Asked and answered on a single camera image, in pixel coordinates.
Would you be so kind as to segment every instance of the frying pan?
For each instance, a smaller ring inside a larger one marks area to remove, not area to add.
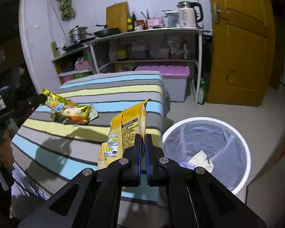
[[[104,29],[94,32],[94,35],[99,38],[103,38],[103,37],[107,37],[107,36],[120,33],[120,30],[118,29],[118,27],[108,28],[108,25],[96,25],[96,26],[104,27]]]

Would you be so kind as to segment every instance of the pink storage lid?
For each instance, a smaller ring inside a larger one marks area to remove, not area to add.
[[[172,66],[172,65],[144,65],[138,66],[135,71],[149,70],[159,71],[163,76],[171,77],[188,77],[190,74],[188,66]]]

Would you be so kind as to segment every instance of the shelf leg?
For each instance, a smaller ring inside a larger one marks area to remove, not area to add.
[[[201,58],[202,58],[202,32],[198,32],[198,79],[196,83],[196,95],[195,95],[195,106],[198,105],[198,93],[199,93],[199,86],[201,82]]]
[[[93,59],[93,63],[94,63],[94,67],[95,67],[95,71],[93,70],[93,74],[99,74],[100,71],[99,71],[99,68],[98,68],[98,63],[97,63],[97,58],[96,58],[96,55],[95,55],[95,51],[94,51],[94,47],[92,44],[90,44],[90,53],[92,54],[92,59]]]

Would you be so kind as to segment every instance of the striped tablecloth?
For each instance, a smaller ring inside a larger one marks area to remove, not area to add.
[[[45,200],[82,169],[90,167],[96,170],[100,146],[107,140],[111,119],[148,98],[152,100],[146,107],[146,134],[152,135],[154,145],[161,145],[165,92],[159,72],[88,76],[64,83],[57,94],[78,104],[92,102],[99,117],[87,125],[63,125],[51,120],[48,107],[40,106],[13,138],[16,168],[36,184]],[[160,227],[166,212],[159,207],[158,201],[159,188],[148,187],[143,175],[141,187],[128,188],[122,193],[119,224],[134,227],[131,223],[137,221],[135,215],[128,216],[134,208],[144,210],[139,215],[144,220],[142,225]],[[159,223],[154,221],[158,215],[163,217]]]

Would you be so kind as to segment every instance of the cutting board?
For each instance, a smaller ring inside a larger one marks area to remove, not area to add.
[[[106,24],[108,27],[118,27],[121,32],[127,32],[128,11],[128,2],[117,3],[107,7]]]

